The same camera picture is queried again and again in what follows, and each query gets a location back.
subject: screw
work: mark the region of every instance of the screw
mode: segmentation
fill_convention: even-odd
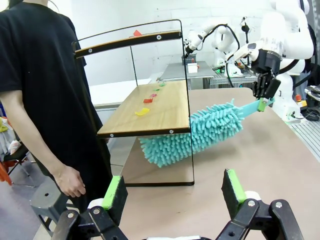
[[[95,210],[93,210],[93,213],[94,213],[94,214],[100,213],[100,209],[96,208]]]
[[[251,201],[248,202],[248,206],[249,207],[254,207],[255,205],[256,205],[255,201],[251,200]]]
[[[278,202],[275,204],[275,207],[278,208],[278,209],[282,208],[282,203],[278,201]]]

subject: person's arm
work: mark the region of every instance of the person's arm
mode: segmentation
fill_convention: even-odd
[[[0,100],[8,120],[23,144],[53,175],[61,191],[67,196],[80,197],[86,193],[80,173],[63,164],[48,148],[38,129],[29,118],[23,104],[22,91],[0,93]]]

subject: person's hand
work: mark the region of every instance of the person's hand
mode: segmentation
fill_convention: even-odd
[[[67,196],[73,198],[86,194],[85,185],[80,173],[74,168],[63,165],[57,173],[53,174],[56,184]]]

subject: gray plastic stool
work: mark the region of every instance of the gray plastic stool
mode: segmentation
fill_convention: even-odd
[[[51,237],[54,233],[50,230],[50,223],[51,221],[58,223],[61,214],[69,206],[67,201],[67,196],[59,191],[57,185],[49,177],[39,186],[30,200],[34,213]]]

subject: teal microfiber duster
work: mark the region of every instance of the teal microfiber duster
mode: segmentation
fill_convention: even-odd
[[[233,137],[243,129],[242,121],[260,107],[257,100],[243,107],[234,106],[234,100],[226,104],[206,107],[190,116],[190,133],[158,135],[140,138],[144,156],[158,167],[177,163],[189,156],[204,151],[219,142]]]

